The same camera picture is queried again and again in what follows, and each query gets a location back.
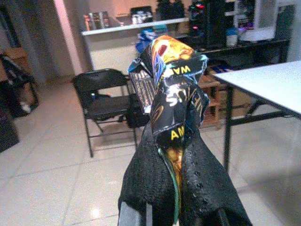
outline black cloth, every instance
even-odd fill
[[[182,198],[180,221],[183,226],[211,224],[214,213],[223,208],[231,226],[251,226],[246,211],[228,174],[210,152],[199,132],[185,137],[182,160]],[[146,203],[153,207],[153,225],[171,226],[174,217],[174,186],[152,137],[150,123],[124,174],[119,210],[126,202],[141,211]]]

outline white table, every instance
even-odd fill
[[[215,78],[227,84],[227,115],[224,146],[224,167],[229,169],[231,126],[292,115],[301,119],[301,61],[269,65],[229,73]],[[279,112],[232,119],[233,89],[278,108]]]

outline white tiled floor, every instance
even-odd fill
[[[0,226],[117,225],[122,178],[135,151],[132,133],[94,139],[91,159],[71,84],[40,92],[40,106],[15,120],[21,142],[0,153]],[[222,162],[224,129],[201,134]],[[300,136],[295,118],[233,128],[230,177],[255,226],[301,225]]]

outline chair backrest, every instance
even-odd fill
[[[94,97],[98,97],[100,89],[127,86],[127,79],[120,71],[102,69],[79,74],[73,78],[72,83],[81,106],[87,108],[93,102],[92,93],[94,93]]]

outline colorful plastic wrapper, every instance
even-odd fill
[[[182,146],[185,130],[195,131],[204,119],[208,96],[198,86],[208,58],[163,35],[130,65],[128,72],[160,148]]]

